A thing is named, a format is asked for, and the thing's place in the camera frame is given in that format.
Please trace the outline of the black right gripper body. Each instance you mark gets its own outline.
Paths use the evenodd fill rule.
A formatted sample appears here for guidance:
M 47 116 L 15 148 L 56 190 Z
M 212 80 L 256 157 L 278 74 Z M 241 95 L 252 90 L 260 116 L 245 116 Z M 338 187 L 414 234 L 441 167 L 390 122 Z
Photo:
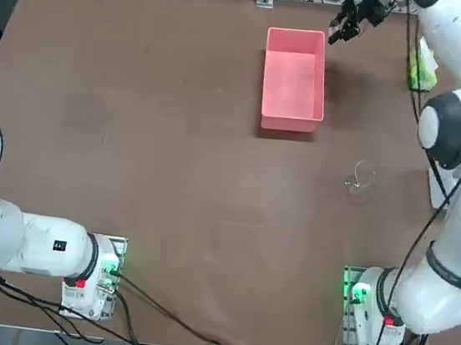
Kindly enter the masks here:
M 386 8 L 380 0 L 353 0 L 353 2 L 357 23 L 366 20 L 372 26 L 378 26 L 386 17 Z

